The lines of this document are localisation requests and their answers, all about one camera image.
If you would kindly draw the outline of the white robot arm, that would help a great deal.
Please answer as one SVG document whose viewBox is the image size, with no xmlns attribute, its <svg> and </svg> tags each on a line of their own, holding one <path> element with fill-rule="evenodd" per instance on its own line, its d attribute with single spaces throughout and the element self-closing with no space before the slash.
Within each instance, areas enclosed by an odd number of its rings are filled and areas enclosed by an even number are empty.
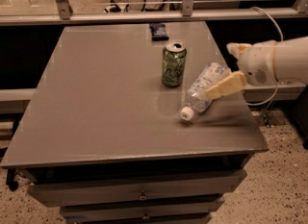
<svg viewBox="0 0 308 224">
<path fill-rule="evenodd" d="M 255 44 L 232 42 L 226 47 L 237 59 L 239 70 L 208 87 L 205 95 L 209 100 L 242 91 L 247 84 L 274 86 L 292 80 L 308 84 L 308 37 Z"/>
</svg>

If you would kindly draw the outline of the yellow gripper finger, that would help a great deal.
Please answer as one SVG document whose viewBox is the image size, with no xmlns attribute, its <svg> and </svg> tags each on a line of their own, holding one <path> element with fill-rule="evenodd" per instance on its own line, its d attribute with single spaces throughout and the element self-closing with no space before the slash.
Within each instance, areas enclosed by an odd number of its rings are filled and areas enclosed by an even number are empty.
<svg viewBox="0 0 308 224">
<path fill-rule="evenodd" d="M 236 59 L 238 59 L 240 57 L 240 55 L 248 48 L 251 47 L 251 44 L 249 43 L 235 43 L 235 42 L 231 42 L 228 43 L 226 45 L 226 48 L 228 50 L 228 52 L 235 57 Z"/>
<path fill-rule="evenodd" d="M 206 89 L 206 96 L 210 100 L 216 100 L 240 92 L 247 85 L 247 79 L 242 71 L 231 72 L 228 76 Z"/>
</svg>

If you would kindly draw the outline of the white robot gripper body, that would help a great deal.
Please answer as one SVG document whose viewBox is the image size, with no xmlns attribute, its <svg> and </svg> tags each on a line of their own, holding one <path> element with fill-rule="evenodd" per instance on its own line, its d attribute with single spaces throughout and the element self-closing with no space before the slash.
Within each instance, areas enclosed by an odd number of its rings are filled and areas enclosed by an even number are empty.
<svg viewBox="0 0 308 224">
<path fill-rule="evenodd" d="M 273 71 L 273 57 L 277 42 L 274 40 L 239 46 L 238 67 L 253 86 L 277 84 Z"/>
</svg>

